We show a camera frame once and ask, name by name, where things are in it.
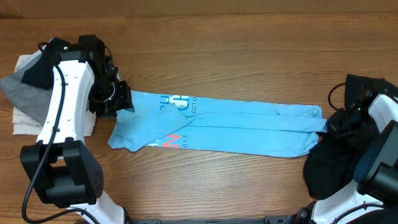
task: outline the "red letter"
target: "red letter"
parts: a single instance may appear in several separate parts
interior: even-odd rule
[[[174,142],[177,139],[180,139],[180,135],[179,134],[169,134],[167,137],[171,137],[172,139],[163,143],[163,147],[177,147],[179,148],[179,145],[170,145],[171,142]]]

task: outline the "white cloth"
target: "white cloth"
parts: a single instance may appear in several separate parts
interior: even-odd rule
[[[26,61],[30,55],[19,56],[15,71]],[[91,136],[93,134],[95,126],[96,116],[90,111],[86,112],[85,119],[85,136]],[[15,108],[12,111],[12,122],[14,123],[13,134],[33,134],[39,135],[42,131],[43,126],[31,117],[24,114],[19,109]]]

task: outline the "folded shirt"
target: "folded shirt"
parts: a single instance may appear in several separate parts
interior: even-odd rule
[[[51,90],[42,90],[33,86],[29,86],[23,83],[18,83],[19,77],[22,78],[23,71],[31,67],[35,61],[40,57],[39,52],[34,53],[33,55],[21,55],[18,58],[18,62],[16,65],[15,72],[10,75],[9,77],[4,78],[7,80],[6,82],[3,82],[3,80],[0,81],[0,87],[11,84],[11,86],[7,86],[6,89],[2,88],[3,91],[6,91],[7,97],[10,96],[12,98],[16,98],[17,100],[17,105],[22,105],[23,108],[25,108],[28,111],[32,111],[33,114],[37,115],[36,117],[39,117],[39,120],[42,120],[42,118],[47,117],[47,111],[49,108],[49,103],[51,99]],[[23,91],[22,94],[19,92],[17,89],[13,89],[13,86],[19,86],[22,85],[25,89],[31,89],[34,90],[33,93],[39,94],[41,96],[41,99],[39,100],[41,103],[48,102],[48,105],[45,110],[43,108],[36,108],[32,106],[32,102],[28,103],[27,100],[24,99],[24,95],[29,93],[29,91]],[[31,108],[27,108],[25,105],[23,105],[23,102],[27,102],[27,105],[31,106]],[[85,120],[85,136],[91,136],[94,130],[95,126],[95,121],[96,121],[96,116],[95,114],[87,111],[86,112],[86,120]],[[33,134],[33,135],[39,135],[43,125],[40,124],[38,121],[32,119],[30,116],[26,115],[23,113],[21,110],[17,109],[14,107],[12,111],[12,122],[14,123],[14,132],[13,134]]]
[[[132,91],[135,113],[118,111],[112,148],[143,146],[276,157],[308,154],[326,120],[316,105],[217,100]]]

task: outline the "fabric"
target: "fabric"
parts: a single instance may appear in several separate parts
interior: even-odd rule
[[[29,60],[32,60],[31,55],[21,55],[18,58],[18,62],[16,65],[16,71],[20,70],[22,66],[26,65],[26,62],[29,63]],[[85,136],[92,135],[94,126],[95,126],[95,121],[96,121],[95,114],[87,111],[86,119],[85,119],[85,128],[84,128]],[[31,117],[27,116],[21,110],[15,108],[15,107],[12,111],[12,122],[14,123],[13,134],[39,135],[43,128],[43,126],[40,123],[38,123]]]
[[[32,54],[12,75],[0,80],[0,89],[16,108],[43,125],[49,110],[52,90],[42,90],[21,83],[24,72],[39,60],[40,55],[40,51]]]
[[[52,89],[54,83],[53,65],[48,57],[55,52],[59,45],[65,46],[69,44],[66,40],[59,38],[51,39],[46,48],[44,48],[44,52],[48,56],[40,55],[38,61],[24,72],[21,82],[44,90]]]
[[[348,116],[344,110],[333,114],[326,126],[329,132],[310,150],[303,168],[308,192],[318,200],[332,196],[353,180],[359,159],[379,134],[373,120]]]
[[[135,113],[118,111],[112,148],[143,146],[277,157],[308,154],[325,132],[319,106],[217,100],[132,91]]]

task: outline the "light blue t-shirt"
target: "light blue t-shirt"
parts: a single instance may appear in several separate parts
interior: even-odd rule
[[[276,157],[308,154],[326,120],[315,105],[217,100],[132,91],[135,112],[118,111],[108,143],[238,152]]]

